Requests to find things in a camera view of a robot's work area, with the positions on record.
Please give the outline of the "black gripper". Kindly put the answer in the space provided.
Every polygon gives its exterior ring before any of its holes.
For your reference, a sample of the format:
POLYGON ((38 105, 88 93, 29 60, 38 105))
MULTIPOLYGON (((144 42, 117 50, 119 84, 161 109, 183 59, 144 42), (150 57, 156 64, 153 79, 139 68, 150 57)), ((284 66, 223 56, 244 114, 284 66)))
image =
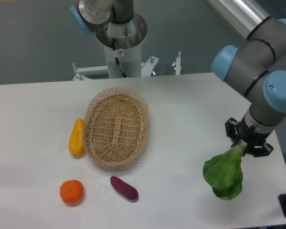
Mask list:
POLYGON ((237 120, 230 117, 225 122, 225 131, 226 136, 232 142, 231 147, 234 147, 240 140, 243 140, 248 144, 247 154, 253 157, 269 156, 274 150, 270 144, 266 143, 266 139, 270 133, 258 133, 254 125, 248 127, 245 122, 237 122, 237 120))

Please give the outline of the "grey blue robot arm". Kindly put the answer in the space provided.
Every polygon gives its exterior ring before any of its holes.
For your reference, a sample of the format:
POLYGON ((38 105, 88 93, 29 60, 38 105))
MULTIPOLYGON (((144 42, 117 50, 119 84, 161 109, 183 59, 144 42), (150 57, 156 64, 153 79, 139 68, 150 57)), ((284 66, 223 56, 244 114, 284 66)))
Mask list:
MULTIPOLYGON (((266 138, 286 116, 286 71, 269 71, 286 54, 286 19, 274 20, 253 0, 212 0, 210 5, 248 42, 242 49, 225 46, 211 65, 219 79, 250 102, 241 121, 226 122, 226 135, 233 144, 245 141, 247 154, 268 156, 273 147, 266 138)), ((158 60, 141 63, 147 24, 131 0, 81 0, 70 14, 104 47, 110 78, 152 75, 158 60)))

